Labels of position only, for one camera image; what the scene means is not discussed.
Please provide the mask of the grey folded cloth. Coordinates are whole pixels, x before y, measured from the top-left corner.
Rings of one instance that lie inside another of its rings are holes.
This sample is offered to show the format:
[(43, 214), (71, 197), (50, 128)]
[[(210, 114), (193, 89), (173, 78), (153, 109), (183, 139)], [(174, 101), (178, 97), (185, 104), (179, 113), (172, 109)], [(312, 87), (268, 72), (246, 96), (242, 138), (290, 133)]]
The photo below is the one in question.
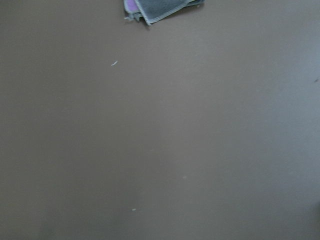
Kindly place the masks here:
[(150, 26), (180, 11), (183, 8), (203, 4), (204, 0), (124, 0), (123, 6), (128, 21), (141, 18)]

